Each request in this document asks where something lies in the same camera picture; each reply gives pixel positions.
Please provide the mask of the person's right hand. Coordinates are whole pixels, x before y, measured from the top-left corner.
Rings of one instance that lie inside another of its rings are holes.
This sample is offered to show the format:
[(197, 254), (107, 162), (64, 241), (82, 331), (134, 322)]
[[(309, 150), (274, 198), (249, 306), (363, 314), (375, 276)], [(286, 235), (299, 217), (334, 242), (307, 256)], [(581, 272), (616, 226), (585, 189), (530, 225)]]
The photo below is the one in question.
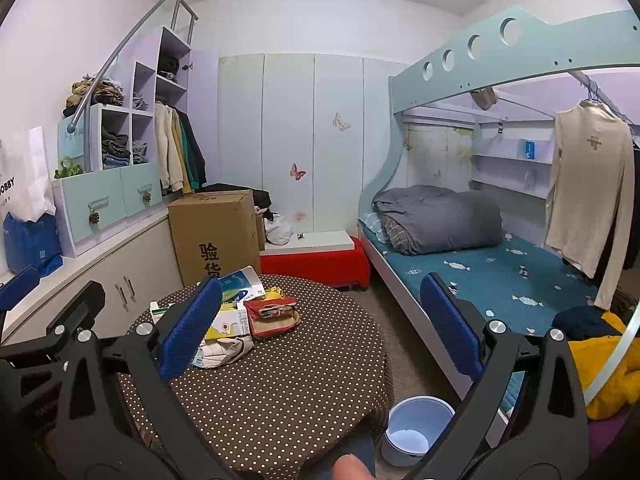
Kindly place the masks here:
[(332, 480), (374, 480), (367, 466), (355, 455), (345, 454), (332, 467)]

